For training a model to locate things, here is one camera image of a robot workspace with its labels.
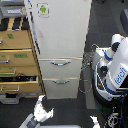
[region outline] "label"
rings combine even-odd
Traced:
[[[20,14],[20,9],[7,10],[8,14]]]
[[[123,83],[127,74],[128,74],[128,71],[126,70],[126,68],[122,64],[120,64],[113,77],[113,81],[118,88]]]
[[[49,17],[49,5],[47,3],[38,3],[37,8],[40,17]]]
[[[28,58],[26,53],[21,53],[21,54],[13,54],[14,58]]]
[[[13,68],[9,68],[9,69],[13,69]]]
[[[14,38],[14,37],[13,37],[13,34],[11,34],[11,33],[10,33],[10,34],[7,34],[7,35],[8,35],[8,38],[9,38],[9,39],[13,39],[13,38]]]
[[[5,58],[6,56],[5,55],[1,55],[2,58]]]

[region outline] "white robot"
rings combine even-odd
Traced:
[[[47,113],[42,106],[41,102],[44,97],[45,95],[39,96],[34,108],[34,115],[31,113],[19,128],[40,128],[40,122],[53,117],[53,109]]]
[[[96,48],[92,69],[95,96],[114,105],[128,90],[128,37],[115,34],[111,47]]]

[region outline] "white refrigerator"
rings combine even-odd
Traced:
[[[48,99],[77,98],[92,0],[24,0]]]

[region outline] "blue label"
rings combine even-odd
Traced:
[[[119,85],[122,80],[124,79],[125,77],[125,74],[126,74],[126,70],[124,68],[120,68],[120,72],[117,74],[117,78],[115,78],[115,82]]]

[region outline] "cabinet drawer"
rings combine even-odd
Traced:
[[[35,65],[32,50],[1,50],[0,66]]]
[[[26,16],[26,11],[24,11],[24,6],[5,6],[5,7],[1,7],[1,11],[4,17],[25,17]]]
[[[82,59],[40,61],[43,78],[80,77]]]
[[[48,99],[77,98],[79,79],[44,79]]]
[[[31,48],[28,31],[1,31],[0,49],[22,49]]]
[[[38,77],[25,82],[0,82],[0,93],[40,92]]]
[[[38,69],[34,66],[0,67],[0,77],[7,76],[33,76],[38,75]]]

